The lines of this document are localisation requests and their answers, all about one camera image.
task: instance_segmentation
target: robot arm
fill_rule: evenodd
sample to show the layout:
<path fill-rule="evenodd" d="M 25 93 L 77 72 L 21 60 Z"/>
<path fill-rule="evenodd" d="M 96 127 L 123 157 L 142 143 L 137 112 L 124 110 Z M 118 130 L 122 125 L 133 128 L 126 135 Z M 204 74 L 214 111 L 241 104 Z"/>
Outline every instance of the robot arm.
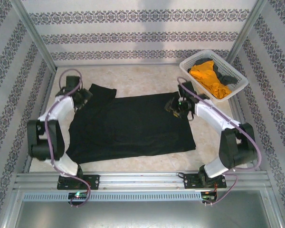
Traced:
<path fill-rule="evenodd" d="M 72 96 L 62 99 L 66 93 L 71 91 L 79 83 L 79 77 L 67 76 L 66 87 L 63 87 L 55 97 L 54 103 L 59 103 L 54 107 L 48 118 L 49 135 L 54 151 L 55 166 L 64 173 L 72 176 L 82 176 L 80 166 L 73 162 L 65 153 L 65 143 L 60 130 L 60 125 L 65 116 L 75 108 L 81 108 L 92 94 L 85 89 L 78 89 Z M 45 119 L 50 108 L 37 120 L 28 121 L 28 153 L 32 158 L 37 158 L 49 165 L 51 157 L 47 139 L 42 138 L 45 134 Z"/>
<path fill-rule="evenodd" d="M 191 82 L 185 82 L 182 85 L 196 94 Z M 219 156 L 199 169 L 199 179 L 203 186 L 207 186 L 207 182 L 213 182 L 216 177 L 226 171 L 257 158 L 257 153 L 252 143 L 230 123 L 241 128 L 254 140 L 254 132 L 250 124 L 241 124 L 222 113 L 204 94 L 199 95 L 199 97 L 209 105 L 191 96 L 180 85 L 179 92 L 180 98 L 170 100 L 166 104 L 166 110 L 173 112 L 179 118 L 187 117 L 188 113 L 191 112 L 192 118 L 194 118 L 194 114 L 201 117 L 220 135 Z M 219 115 L 214 108 L 219 110 L 225 118 Z"/>

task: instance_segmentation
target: enclosure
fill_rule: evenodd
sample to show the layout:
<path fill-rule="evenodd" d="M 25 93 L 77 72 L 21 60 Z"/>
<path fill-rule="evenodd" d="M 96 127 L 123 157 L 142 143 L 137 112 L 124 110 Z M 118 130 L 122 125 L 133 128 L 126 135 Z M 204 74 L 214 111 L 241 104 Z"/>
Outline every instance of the enclosure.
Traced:
<path fill-rule="evenodd" d="M 236 172 L 239 183 L 221 206 L 195 202 L 199 191 L 188 195 L 178 173 L 197 172 L 220 145 L 215 129 L 195 116 L 195 150 L 80 164 L 84 174 L 100 175 L 99 190 L 77 212 L 67 209 L 59 174 L 29 156 L 27 134 L 28 120 L 54 103 L 62 72 L 75 68 L 84 88 L 116 89 L 116 98 L 173 93 L 184 76 L 179 64 L 206 49 L 248 80 L 214 103 L 252 125 L 260 167 Z M 73 119 L 69 112 L 60 123 L 65 151 Z M 227 190 L 234 181 L 226 177 Z M 0 227 L 67 226 L 57 219 L 73 213 L 82 223 L 66 219 L 72 227 L 285 227 L 285 0 L 0 0 Z"/>

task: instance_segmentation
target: gray metal panel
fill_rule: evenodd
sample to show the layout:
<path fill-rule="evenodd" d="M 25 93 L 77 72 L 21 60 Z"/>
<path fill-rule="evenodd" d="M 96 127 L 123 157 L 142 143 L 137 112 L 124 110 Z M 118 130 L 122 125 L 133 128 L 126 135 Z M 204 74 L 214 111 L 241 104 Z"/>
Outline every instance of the gray metal panel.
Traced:
<path fill-rule="evenodd" d="M 259 191 L 231 192 L 213 207 L 200 202 L 23 202 L 18 228 L 267 228 Z"/>
<path fill-rule="evenodd" d="M 68 192 L 29 192 L 24 194 L 24 202 L 66 202 Z M 200 192 L 93 192 L 89 201 L 93 202 L 135 202 L 135 201 L 196 201 L 202 200 Z"/>

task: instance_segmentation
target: vertical metal post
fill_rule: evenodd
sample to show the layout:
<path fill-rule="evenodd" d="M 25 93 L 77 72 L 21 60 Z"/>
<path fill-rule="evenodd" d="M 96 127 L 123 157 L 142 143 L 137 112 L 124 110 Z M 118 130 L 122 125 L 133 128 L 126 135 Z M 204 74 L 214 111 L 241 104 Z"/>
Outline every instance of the vertical metal post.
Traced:
<path fill-rule="evenodd" d="M 26 27 L 28 33 L 30 34 L 31 38 L 33 39 L 34 43 L 36 44 L 39 52 L 42 54 L 45 62 L 47 63 L 48 68 L 53 73 L 56 71 L 56 65 L 54 60 L 49 53 L 45 43 L 43 42 L 40 34 L 38 33 L 34 22 L 30 18 L 28 12 L 26 11 L 23 3 L 21 0 L 10 0 L 14 10 L 17 12 L 18 16 L 20 17 L 22 23 Z"/>
<path fill-rule="evenodd" d="M 237 56 L 239 50 L 241 49 L 246 37 L 248 36 L 251 28 L 253 27 L 255 21 L 263 10 L 267 0 L 257 0 L 254 7 L 252 8 L 242 30 L 240 31 L 236 41 L 234 42 L 229 54 L 226 58 L 226 61 L 231 64 L 235 57 Z"/>

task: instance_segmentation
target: cable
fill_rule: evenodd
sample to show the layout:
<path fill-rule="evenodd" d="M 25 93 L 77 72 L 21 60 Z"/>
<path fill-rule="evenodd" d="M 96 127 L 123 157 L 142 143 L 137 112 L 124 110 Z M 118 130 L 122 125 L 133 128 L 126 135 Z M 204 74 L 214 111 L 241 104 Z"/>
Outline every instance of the cable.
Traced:
<path fill-rule="evenodd" d="M 79 208 L 79 207 L 83 206 L 83 205 L 90 199 L 90 196 L 91 196 L 91 187 L 90 187 L 90 185 L 89 185 L 85 180 L 83 180 L 83 179 L 81 179 L 81 178 L 79 178 L 79 177 L 77 177 L 77 176 L 73 176 L 73 175 L 70 175 L 70 174 L 68 174 L 68 173 L 64 173 L 63 171 L 61 171 L 60 169 L 58 169 L 58 168 L 56 167 L 55 161 L 54 161 L 54 152 L 53 152 L 52 141 L 51 141 L 51 138 L 49 137 L 49 130 L 48 130 L 48 119 L 49 119 L 49 116 L 51 115 L 51 112 L 54 110 L 54 108 L 55 108 L 63 99 L 67 98 L 68 96 L 70 96 L 71 94 L 73 94 L 74 92 L 76 92 L 76 91 L 80 88 L 80 84 L 83 85 L 83 82 L 82 82 L 82 75 L 81 75 L 80 71 L 77 70 L 77 69 L 72 68 L 72 69 L 68 69 L 68 70 L 65 70 L 64 72 L 62 72 L 62 74 L 60 75 L 60 78 L 59 78 L 59 87 L 61 88 L 61 86 L 60 86 L 60 81 L 61 81 L 62 76 L 63 76 L 66 72 L 71 71 L 71 70 L 74 70 L 74 71 L 76 71 L 76 72 L 79 74 L 80 81 L 79 81 L 78 85 L 77 85 L 72 91 L 68 92 L 66 95 L 64 95 L 61 99 L 57 100 L 57 101 L 52 105 L 52 107 L 49 109 L 49 111 L 48 111 L 48 113 L 47 113 L 47 116 L 46 116 L 46 118 L 45 118 L 44 124 L 45 124 L 45 132 L 46 132 L 46 134 L 47 134 L 47 136 L 48 136 L 48 137 L 47 137 L 47 142 L 48 142 L 48 145 L 49 145 L 49 151 L 50 151 L 50 154 L 51 154 L 51 164 L 52 164 L 53 168 L 54 168 L 58 173 L 63 174 L 63 175 L 65 175 L 65 176 L 67 176 L 67 177 L 71 177 L 71 178 L 73 178 L 73 179 L 75 179 L 75 180 L 81 181 L 81 182 L 83 182 L 83 183 L 87 186 L 87 191 L 86 191 L 86 192 L 87 192 L 87 197 L 86 197 L 85 201 L 83 201 L 83 202 L 82 202 L 81 204 L 79 204 L 79 205 L 73 205 L 73 204 L 72 204 L 72 199 L 71 199 L 71 201 L 70 201 L 71 207 L 72 207 L 72 206 L 76 206 L 77 208 Z"/>
<path fill-rule="evenodd" d="M 214 187 L 215 187 L 215 197 L 218 196 L 218 184 L 214 183 Z"/>
<path fill-rule="evenodd" d="M 251 171 L 251 170 L 255 170 L 257 169 L 262 161 L 262 154 L 261 151 L 259 149 L 259 147 L 257 146 L 256 142 L 246 133 L 244 132 L 240 127 L 238 127 L 236 124 L 234 124 L 232 121 L 230 121 L 219 109 L 217 109 L 215 106 L 210 105 L 209 103 L 207 103 L 206 101 L 204 101 L 203 99 L 201 99 L 198 95 L 194 94 L 193 92 L 191 92 L 189 89 L 187 89 L 180 81 L 180 79 L 183 79 L 187 82 L 187 79 L 183 78 L 183 77 L 178 77 L 177 78 L 177 82 L 180 84 L 180 86 L 186 91 L 188 92 L 190 95 L 194 96 L 196 99 L 198 99 L 199 101 L 201 101 L 202 103 L 204 103 L 206 106 L 212 108 L 215 112 L 217 112 L 224 120 L 226 120 L 228 123 L 230 123 L 233 127 L 235 127 L 241 134 L 243 134 L 244 136 L 246 136 L 246 138 L 252 143 L 252 145 L 255 147 L 256 152 L 257 152 L 257 163 L 254 167 L 252 168 L 236 168 L 236 170 L 246 170 L 246 171 Z M 238 176 L 235 174 L 230 174 L 227 172 L 223 173 L 223 175 L 228 175 L 228 176 L 235 176 L 236 177 L 236 181 L 234 182 L 234 184 L 230 187 L 230 189 L 221 197 L 219 198 L 217 201 L 215 201 L 214 203 L 211 203 L 208 200 L 205 200 L 206 202 L 208 202 L 208 204 L 205 203 L 205 205 L 214 205 L 218 202 L 220 202 L 222 199 L 224 199 L 229 192 L 234 188 L 234 186 L 236 185 L 237 181 L 238 181 Z"/>

